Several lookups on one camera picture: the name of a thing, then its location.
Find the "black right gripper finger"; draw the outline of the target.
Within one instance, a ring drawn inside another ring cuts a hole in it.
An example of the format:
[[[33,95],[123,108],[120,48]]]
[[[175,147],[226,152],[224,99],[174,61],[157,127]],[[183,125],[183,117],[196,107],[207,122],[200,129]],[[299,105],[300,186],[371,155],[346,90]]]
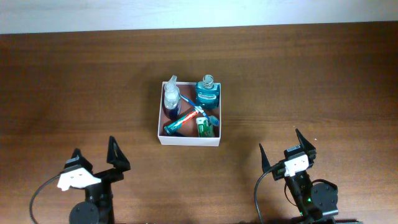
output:
[[[295,132],[297,134],[300,147],[303,149],[304,153],[306,153],[306,155],[308,156],[308,160],[314,161],[317,154],[315,146],[311,144],[306,138],[304,138],[304,136],[298,129],[295,129]]]
[[[271,165],[270,165],[270,162],[266,156],[265,150],[261,143],[259,143],[259,148],[260,148],[260,152],[261,152],[261,167],[262,167],[263,173],[265,174],[271,170]]]

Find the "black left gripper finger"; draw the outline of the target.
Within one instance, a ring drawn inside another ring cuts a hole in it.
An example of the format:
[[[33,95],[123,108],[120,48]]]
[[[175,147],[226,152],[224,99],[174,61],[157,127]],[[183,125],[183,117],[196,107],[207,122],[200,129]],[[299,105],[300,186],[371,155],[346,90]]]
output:
[[[86,160],[83,157],[81,151],[78,148],[76,148],[73,151],[71,158],[66,161],[64,166],[64,172],[70,172],[72,170],[79,168],[84,168],[89,173],[92,173],[93,165],[88,160]]]
[[[123,154],[114,136],[109,137],[106,162],[113,165],[118,171],[128,171],[131,169],[130,162]]]

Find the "green white toothpaste tube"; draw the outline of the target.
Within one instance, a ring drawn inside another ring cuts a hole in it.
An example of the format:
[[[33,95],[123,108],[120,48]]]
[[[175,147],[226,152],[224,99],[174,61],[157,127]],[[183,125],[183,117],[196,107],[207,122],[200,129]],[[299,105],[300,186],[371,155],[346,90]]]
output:
[[[173,123],[170,123],[169,125],[166,125],[164,127],[164,131],[168,135],[172,135],[173,133],[176,133],[186,122],[190,121],[192,118],[194,118],[197,114],[199,113],[198,110],[193,110],[186,114],[185,116],[182,116],[178,120],[174,121]]]

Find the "green soap box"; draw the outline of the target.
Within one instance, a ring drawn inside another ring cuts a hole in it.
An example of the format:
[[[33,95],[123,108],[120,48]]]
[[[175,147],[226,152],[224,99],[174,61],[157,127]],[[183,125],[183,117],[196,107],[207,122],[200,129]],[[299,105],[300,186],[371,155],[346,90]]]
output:
[[[208,118],[200,117],[196,119],[198,136],[200,138],[214,138],[215,132],[213,125],[209,122]]]

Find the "blue white toothbrush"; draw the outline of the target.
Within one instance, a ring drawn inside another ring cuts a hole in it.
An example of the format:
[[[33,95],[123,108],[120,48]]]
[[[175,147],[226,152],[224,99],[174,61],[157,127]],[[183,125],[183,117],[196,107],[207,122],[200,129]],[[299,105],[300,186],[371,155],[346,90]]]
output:
[[[186,96],[184,95],[180,95],[181,99],[183,99],[184,101],[186,101],[187,103],[189,103],[190,105],[192,105],[196,110],[198,110],[205,118],[207,118],[209,120],[209,122],[213,125],[213,126],[219,126],[220,125],[220,121],[218,118],[216,118],[215,116],[211,115],[208,116],[204,109],[202,109],[200,106],[197,106],[196,104],[194,104],[193,101],[189,100]]]

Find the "foam pump bottle blue liquid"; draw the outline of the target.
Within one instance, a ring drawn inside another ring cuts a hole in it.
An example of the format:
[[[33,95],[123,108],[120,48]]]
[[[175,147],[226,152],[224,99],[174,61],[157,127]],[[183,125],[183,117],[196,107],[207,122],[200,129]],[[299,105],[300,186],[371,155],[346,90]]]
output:
[[[181,110],[180,89],[177,86],[177,76],[173,75],[164,86],[164,111],[165,115],[175,120]]]

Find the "teal mouthwash bottle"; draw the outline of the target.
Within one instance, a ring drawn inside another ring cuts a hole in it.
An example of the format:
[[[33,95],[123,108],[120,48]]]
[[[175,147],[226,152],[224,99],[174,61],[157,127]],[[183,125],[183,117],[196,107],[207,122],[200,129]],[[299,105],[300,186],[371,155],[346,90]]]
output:
[[[195,103],[204,109],[212,110],[219,107],[220,83],[216,83],[212,75],[205,75],[203,80],[195,85]]]

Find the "blue disposable razor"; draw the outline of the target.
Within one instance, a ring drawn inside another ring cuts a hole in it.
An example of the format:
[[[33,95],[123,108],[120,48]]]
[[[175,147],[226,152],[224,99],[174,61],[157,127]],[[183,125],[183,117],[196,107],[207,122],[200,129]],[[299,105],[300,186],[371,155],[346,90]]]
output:
[[[173,133],[171,136],[181,137],[181,138],[185,138],[186,137],[186,135],[178,133],[178,132]]]

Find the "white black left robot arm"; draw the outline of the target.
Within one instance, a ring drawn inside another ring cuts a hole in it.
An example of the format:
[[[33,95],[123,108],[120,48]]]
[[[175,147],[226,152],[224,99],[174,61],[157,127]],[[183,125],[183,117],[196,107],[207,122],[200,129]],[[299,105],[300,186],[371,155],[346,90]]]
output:
[[[85,191],[84,201],[71,209],[70,223],[115,222],[111,184],[123,180],[124,172],[129,171],[131,165],[113,136],[109,137],[106,162],[113,167],[93,173],[93,165],[83,157],[79,149],[75,149],[66,161],[57,187],[62,191],[70,188]]]

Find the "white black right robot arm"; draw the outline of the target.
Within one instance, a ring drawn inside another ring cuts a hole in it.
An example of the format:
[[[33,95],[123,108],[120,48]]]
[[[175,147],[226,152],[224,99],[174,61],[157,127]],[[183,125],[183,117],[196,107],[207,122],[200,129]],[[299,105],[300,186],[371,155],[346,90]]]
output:
[[[300,212],[298,217],[293,217],[289,223],[359,223],[358,220],[336,220],[339,214],[338,186],[325,179],[311,180],[307,170],[314,165],[316,147],[310,143],[302,133],[296,129],[299,144],[284,151],[285,158],[273,166],[266,156],[263,146],[260,144],[262,175],[258,178],[254,187],[254,204],[261,223],[265,220],[261,215],[257,190],[262,179],[271,174],[275,181],[285,181],[284,191],[289,191],[293,200],[290,203]]]

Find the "pink white open box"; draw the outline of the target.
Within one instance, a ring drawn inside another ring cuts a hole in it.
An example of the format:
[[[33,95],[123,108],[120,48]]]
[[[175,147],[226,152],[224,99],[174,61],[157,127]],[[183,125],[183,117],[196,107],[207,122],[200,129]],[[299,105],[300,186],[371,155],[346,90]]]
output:
[[[157,124],[157,137],[161,145],[174,145],[174,146],[219,146],[221,141],[222,131],[222,94],[220,93],[219,106],[213,110],[206,109],[205,112],[208,115],[213,115],[218,118],[219,126],[214,127],[215,137],[213,138],[201,138],[198,136],[198,129],[196,124],[196,118],[202,117],[201,114],[192,118],[185,123],[177,132],[183,136],[168,136],[164,132],[164,126],[171,123],[171,120],[166,117],[164,112],[164,86],[167,82],[161,84],[160,104],[158,112],[158,124]],[[186,96],[192,101],[196,99],[195,82],[177,82],[177,86],[180,89],[181,94]],[[193,110],[193,106],[182,100],[180,116],[187,114]]]

